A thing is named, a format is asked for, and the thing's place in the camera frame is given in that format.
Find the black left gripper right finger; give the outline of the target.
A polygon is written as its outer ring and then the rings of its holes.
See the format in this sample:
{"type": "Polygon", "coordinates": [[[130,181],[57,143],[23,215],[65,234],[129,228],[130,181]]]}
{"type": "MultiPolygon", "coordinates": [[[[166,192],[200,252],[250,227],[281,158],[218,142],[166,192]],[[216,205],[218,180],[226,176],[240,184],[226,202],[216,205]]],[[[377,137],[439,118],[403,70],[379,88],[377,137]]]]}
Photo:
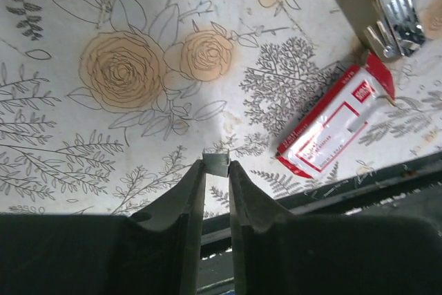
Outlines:
{"type": "Polygon", "coordinates": [[[362,213],[294,215],[229,167],[237,294],[440,294],[441,188],[362,213]]]}

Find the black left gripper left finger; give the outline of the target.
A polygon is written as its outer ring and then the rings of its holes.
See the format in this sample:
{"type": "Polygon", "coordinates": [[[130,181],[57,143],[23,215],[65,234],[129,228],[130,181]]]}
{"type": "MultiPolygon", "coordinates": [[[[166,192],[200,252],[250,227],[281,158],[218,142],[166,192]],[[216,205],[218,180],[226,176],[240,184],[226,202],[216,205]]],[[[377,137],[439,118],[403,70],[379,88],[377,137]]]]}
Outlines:
{"type": "Polygon", "coordinates": [[[132,216],[1,216],[2,294],[194,294],[205,167],[132,216]]]}

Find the small grey staple strip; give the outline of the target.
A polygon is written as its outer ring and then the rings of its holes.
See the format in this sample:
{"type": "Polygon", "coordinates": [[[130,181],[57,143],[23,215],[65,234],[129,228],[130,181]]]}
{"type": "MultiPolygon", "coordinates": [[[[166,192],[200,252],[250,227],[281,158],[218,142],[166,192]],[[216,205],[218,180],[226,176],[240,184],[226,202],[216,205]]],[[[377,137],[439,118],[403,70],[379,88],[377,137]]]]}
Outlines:
{"type": "Polygon", "coordinates": [[[223,178],[227,178],[229,176],[229,165],[231,162],[229,151],[210,153],[203,150],[202,161],[206,173],[223,178]]]}

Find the red white staples box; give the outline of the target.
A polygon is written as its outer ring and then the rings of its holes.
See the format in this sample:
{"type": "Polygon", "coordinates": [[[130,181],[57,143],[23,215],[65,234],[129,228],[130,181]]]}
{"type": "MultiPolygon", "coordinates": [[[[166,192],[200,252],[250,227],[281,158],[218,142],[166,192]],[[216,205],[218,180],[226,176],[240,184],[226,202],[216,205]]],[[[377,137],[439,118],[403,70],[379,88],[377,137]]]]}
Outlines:
{"type": "Polygon", "coordinates": [[[351,65],[277,148],[276,159],[293,174],[322,175],[381,111],[394,105],[389,69],[374,54],[351,65]]]}

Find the brown small stapler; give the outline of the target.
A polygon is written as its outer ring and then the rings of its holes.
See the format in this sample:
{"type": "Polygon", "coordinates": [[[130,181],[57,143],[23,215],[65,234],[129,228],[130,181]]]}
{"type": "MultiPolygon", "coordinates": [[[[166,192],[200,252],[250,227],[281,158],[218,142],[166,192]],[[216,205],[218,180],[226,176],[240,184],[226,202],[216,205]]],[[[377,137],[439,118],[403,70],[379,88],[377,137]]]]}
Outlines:
{"type": "Polygon", "coordinates": [[[362,45],[389,63],[427,42],[415,0],[336,0],[362,45]]]}

